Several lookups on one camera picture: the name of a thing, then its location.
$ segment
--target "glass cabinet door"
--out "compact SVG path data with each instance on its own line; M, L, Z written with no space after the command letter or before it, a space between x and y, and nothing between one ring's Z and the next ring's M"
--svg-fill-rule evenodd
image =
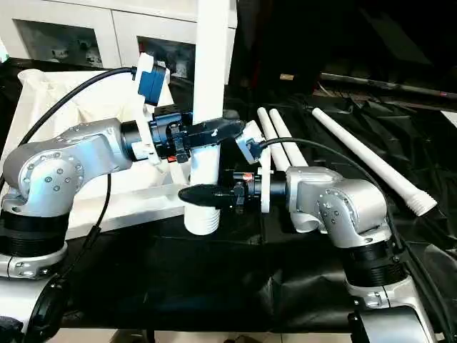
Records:
M102 67L94 29L14 19L31 59Z
M141 36L137 39L140 53L164 61L172 76L194 80L195 44Z
M0 1L0 37L10 57L121 66L108 9L54 1Z

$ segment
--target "white plastic tube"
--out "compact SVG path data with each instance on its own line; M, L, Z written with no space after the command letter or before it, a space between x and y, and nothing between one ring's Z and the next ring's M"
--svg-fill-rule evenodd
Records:
M405 201L406 205L421 216L436 205L436 200L421 189L418 189L403 175L387 164L381 157L372 152L356 137L347 132L341 125L330 118L319 108L313 110L314 117L328 130L337 136L354 154L362 159L377 175L382 178Z
M270 110L270 117L278 136L292 137L277 109ZM297 144L283 143L283 147L292 166L308 166ZM317 218L300 212L291 212L291 221L294 229L301 234L315 230L319 223Z
M266 113L266 110L263 107L259 107L257 110L258 118L260 119L260 123L263 129L263 135L267 140L278 138L276 131L274 130L273 124ZM284 152L283 146L281 143L279 144L272 144L270 146L271 149L271 156L273 157L274 165L276 166L276 170L281 172L285 172L290 166L291 163L288 161L286 153Z
M222 116L226 68L229 0L199 0L194 79L194 124ZM219 146L194 149L191 186L215 184L219 176ZM184 224L193 234L216 231L220 211L187 204Z
M270 118L280 137L292 137L277 109L270 110ZM287 157L293 166L308 166L303 154L295 143L283 143Z

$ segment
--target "white pipe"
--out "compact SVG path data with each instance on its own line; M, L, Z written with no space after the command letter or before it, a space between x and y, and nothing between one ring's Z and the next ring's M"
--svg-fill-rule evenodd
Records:
M392 187L405 200L406 205L413 210L416 216L419 217L435 207L436 200L434 198L410 183L403 175L398 173L322 110L315 108L312 113L317 120Z
M229 0L199 0L196 33L193 123L222 116L229 27ZM219 176L220 146L194 149L191 186L215 184ZM193 234L216 231L220 211L187 204L184 224Z
M267 140L278 138L276 131L274 131L273 124L266 113L266 110L263 107L259 107L257 110L258 118L260 119L260 123L262 125L263 134ZM281 172L285 172L290 166L290 162L284 152L283 146L281 143L272 144L271 148L271 156L273 157L274 165L276 166L276 170Z
M276 132L280 137L292 137L291 133L284 124L281 115L277 109L270 110L271 121L273 122ZM287 157L291 161L292 166L308 166L305 158L301 154L300 149L295 143L283 143L284 150L286 150ZM319 228L320 221L307 213L291 212L291 221L293 227L298 233L306 233Z
M270 118L280 137L292 137L277 109L270 110ZM287 157L293 166L308 166L296 143L283 143Z

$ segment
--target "white tube on table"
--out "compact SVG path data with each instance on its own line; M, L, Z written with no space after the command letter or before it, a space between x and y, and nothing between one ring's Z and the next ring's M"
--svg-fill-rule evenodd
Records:
M265 139L269 140L273 138L278 138L278 135L274 130L273 124L271 123L270 118L266 113L266 110L263 107L259 107L257 110L257 114L262 125L263 135L265 135ZM281 143L272 144L270 145L270 149L274 165L276 166L276 170L285 172L291 166L291 163L288 161L283 146L281 145Z
M278 136L292 137L277 109L270 110L270 117ZM284 150L286 150L287 157L292 166L308 166L308 163L306 163L306 160L301 154L300 149L297 147L297 144L283 143L283 147ZM319 228L320 224L319 219L311 216L310 214L300 212L291 212L291 220L295 230L301 234L314 231Z
M381 157L372 152L356 137L347 132L341 125L330 118L319 108L313 110L314 117L328 130L337 136L354 154L362 159L377 175L382 178L392 189L397 192L406 205L416 214L421 216L436 205L436 200L421 189L418 189L403 175L387 164Z
M292 137L277 109L270 110L270 118L280 137ZM287 157L293 166L308 166L296 143L283 143Z

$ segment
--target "white cabinet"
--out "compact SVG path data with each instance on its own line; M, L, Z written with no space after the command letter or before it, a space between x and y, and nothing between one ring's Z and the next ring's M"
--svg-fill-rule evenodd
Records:
M0 37L9 56L121 66L111 11L37 0L0 1Z
M193 80L197 7L198 0L0 0L0 39L11 57L104 68L134 66L145 51ZM226 83L236 27L231 0Z
M194 79L196 22L113 11L123 66L135 65L140 52L165 61L172 75ZM229 81L235 29L227 28L226 79Z

